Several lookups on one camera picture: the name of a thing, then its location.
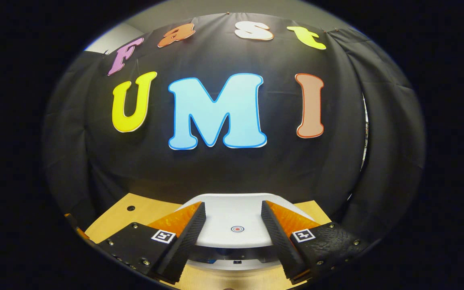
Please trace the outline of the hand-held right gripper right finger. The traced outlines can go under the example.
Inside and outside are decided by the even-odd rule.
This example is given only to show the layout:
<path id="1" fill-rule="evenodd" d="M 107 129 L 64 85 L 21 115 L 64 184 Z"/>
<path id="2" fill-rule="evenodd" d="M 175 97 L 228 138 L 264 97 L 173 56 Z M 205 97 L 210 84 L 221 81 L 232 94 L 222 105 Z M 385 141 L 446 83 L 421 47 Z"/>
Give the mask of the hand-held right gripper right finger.
<path id="1" fill-rule="evenodd" d="M 271 201 L 262 202 L 261 218 L 292 284 L 329 276 L 371 249 L 338 223 L 319 224 Z"/>

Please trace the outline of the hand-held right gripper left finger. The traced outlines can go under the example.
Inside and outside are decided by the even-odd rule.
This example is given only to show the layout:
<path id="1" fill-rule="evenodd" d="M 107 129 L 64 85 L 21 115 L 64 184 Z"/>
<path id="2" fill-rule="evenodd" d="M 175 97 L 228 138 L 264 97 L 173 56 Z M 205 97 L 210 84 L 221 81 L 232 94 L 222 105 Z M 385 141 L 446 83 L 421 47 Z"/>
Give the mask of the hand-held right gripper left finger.
<path id="1" fill-rule="evenodd" d="M 148 225 L 131 222 L 97 246 L 143 276 L 175 284 L 205 221 L 205 203 L 195 202 Z"/>

